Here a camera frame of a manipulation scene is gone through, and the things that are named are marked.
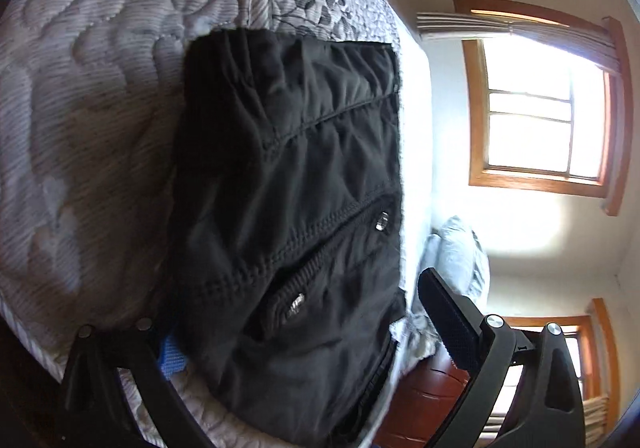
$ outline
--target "white sheet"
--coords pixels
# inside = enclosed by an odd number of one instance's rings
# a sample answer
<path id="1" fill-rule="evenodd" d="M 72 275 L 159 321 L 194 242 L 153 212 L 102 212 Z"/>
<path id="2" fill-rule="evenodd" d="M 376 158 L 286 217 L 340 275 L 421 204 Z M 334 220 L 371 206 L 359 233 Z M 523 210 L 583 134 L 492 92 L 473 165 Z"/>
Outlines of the white sheet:
<path id="1" fill-rule="evenodd" d="M 57 380 L 79 326 L 127 326 L 148 303 L 170 211 L 182 56 L 220 27 L 394 45 L 411 301 L 430 227 L 429 72 L 386 0 L 12 0 L 0 20 L 0 313 Z M 396 332 L 378 412 L 399 377 L 406 334 Z M 172 381 L 219 448 L 288 446 L 228 414 L 191 367 Z M 161 445 L 130 380 L 126 392 L 143 434 Z"/>

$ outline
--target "wooden window frame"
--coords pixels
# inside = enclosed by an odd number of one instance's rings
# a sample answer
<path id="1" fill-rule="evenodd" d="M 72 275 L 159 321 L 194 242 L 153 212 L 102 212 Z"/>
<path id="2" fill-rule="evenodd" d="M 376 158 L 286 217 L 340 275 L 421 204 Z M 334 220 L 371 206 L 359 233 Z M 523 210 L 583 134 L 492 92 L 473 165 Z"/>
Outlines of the wooden window frame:
<path id="1" fill-rule="evenodd" d="M 609 376 L 609 409 L 607 411 L 606 431 L 613 430 L 620 415 L 620 362 L 618 361 L 618 348 L 613 326 L 609 318 L 607 306 L 603 298 L 591 300 L 591 309 L 602 332 L 604 348 L 606 350 L 607 374 Z"/>
<path id="2" fill-rule="evenodd" d="M 576 326 L 580 349 L 580 372 L 584 383 L 584 399 L 596 398 L 602 393 L 600 361 L 590 316 L 505 317 L 511 327 L 544 327 L 549 322 L 559 326 Z"/>
<path id="3" fill-rule="evenodd" d="M 482 42 L 463 41 L 466 76 L 469 94 L 471 129 L 471 154 L 469 185 L 500 188 L 538 190 L 560 194 L 597 197 L 605 199 L 604 210 L 615 216 L 620 211 L 630 161 L 633 94 L 630 82 L 630 67 L 622 26 L 615 19 L 607 19 L 607 29 L 586 20 L 553 9 L 541 8 L 510 0 L 453 0 L 456 12 L 501 12 L 513 13 L 536 20 L 548 20 L 556 24 L 589 29 L 609 34 L 615 45 L 621 65 L 624 87 L 623 100 L 619 99 L 617 79 L 604 73 L 606 120 L 603 158 L 597 180 L 565 177 L 561 174 L 514 172 L 489 168 L 485 163 L 488 144 L 488 80 Z"/>

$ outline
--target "quilted mattress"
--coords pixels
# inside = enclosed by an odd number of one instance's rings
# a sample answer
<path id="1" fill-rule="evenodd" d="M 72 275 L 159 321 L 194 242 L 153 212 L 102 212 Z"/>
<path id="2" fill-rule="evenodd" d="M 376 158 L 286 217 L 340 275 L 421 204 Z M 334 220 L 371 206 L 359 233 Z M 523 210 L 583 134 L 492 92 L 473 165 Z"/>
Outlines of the quilted mattress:
<path id="1" fill-rule="evenodd" d="M 399 53 L 411 301 L 430 228 L 430 86 L 426 56 L 386 0 L 11 0 L 0 18 L 0 313 L 57 380 L 79 326 L 129 326 L 157 303 L 182 58 L 194 38 L 231 27 L 385 41 Z M 362 443 L 388 406 L 405 333 L 400 324 Z M 162 446 L 122 378 L 144 436 Z M 286 446 L 228 414 L 192 367 L 172 383 L 220 448 Z"/>

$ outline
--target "bright window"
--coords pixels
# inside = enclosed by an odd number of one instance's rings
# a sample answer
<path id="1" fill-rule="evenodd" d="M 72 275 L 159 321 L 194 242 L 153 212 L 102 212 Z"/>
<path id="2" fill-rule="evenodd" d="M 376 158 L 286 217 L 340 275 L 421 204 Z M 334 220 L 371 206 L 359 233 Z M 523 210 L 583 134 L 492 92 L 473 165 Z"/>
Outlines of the bright window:
<path id="1" fill-rule="evenodd" d="M 622 24 L 603 25 L 510 0 L 453 0 L 458 13 L 564 26 L 611 38 L 620 72 L 516 36 L 464 40 L 470 114 L 469 184 L 606 199 L 615 216 L 633 134 Z"/>
<path id="2" fill-rule="evenodd" d="M 488 78 L 487 168 L 597 181 L 606 124 L 604 72 L 517 36 L 482 42 Z"/>

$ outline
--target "curtain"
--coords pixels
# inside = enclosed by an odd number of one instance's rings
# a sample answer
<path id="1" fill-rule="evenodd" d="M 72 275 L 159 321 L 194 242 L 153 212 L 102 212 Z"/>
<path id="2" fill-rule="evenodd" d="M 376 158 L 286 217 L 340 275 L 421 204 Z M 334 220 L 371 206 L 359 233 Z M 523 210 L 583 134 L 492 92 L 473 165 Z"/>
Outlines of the curtain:
<path id="1" fill-rule="evenodd" d="M 597 398 L 583 401 L 582 405 L 584 407 L 584 426 L 587 437 L 586 446 L 590 448 L 596 446 L 605 433 L 609 398 L 607 396 L 598 396 Z"/>
<path id="2" fill-rule="evenodd" d="M 529 20 L 430 12 L 418 13 L 418 31 L 424 40 L 445 38 L 478 40 L 509 34 L 522 36 L 586 58 L 608 72 L 620 73 L 616 47 L 609 35 L 604 32 Z"/>
<path id="3" fill-rule="evenodd" d="M 505 415 L 506 414 L 491 412 L 484 428 L 482 428 L 482 433 L 480 434 L 480 438 L 474 448 L 484 448 L 495 440 L 498 435 L 498 431 L 502 426 Z"/>

